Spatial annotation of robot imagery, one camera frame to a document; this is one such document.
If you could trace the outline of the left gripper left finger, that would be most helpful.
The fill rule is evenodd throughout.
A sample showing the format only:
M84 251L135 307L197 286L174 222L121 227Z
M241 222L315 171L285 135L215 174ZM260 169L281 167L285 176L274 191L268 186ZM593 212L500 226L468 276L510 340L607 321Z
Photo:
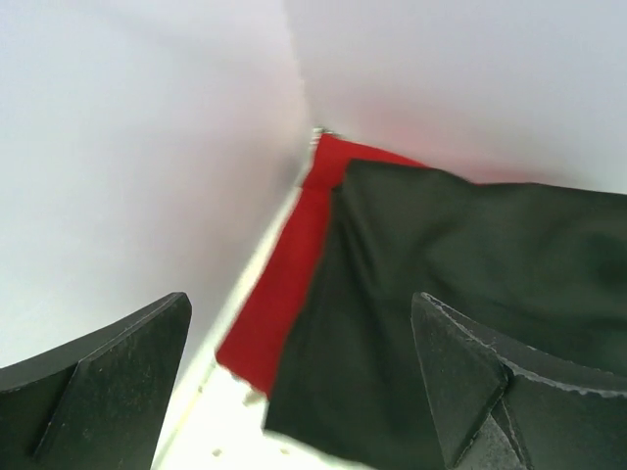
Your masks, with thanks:
M192 305L171 293L1 370L4 469L148 469Z

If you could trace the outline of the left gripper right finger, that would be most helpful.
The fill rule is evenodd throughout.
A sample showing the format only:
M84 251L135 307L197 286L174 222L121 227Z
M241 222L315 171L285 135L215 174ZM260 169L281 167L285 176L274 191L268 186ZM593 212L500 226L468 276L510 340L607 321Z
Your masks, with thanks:
M448 469L623 469L625 378L557 358L427 293L411 325Z

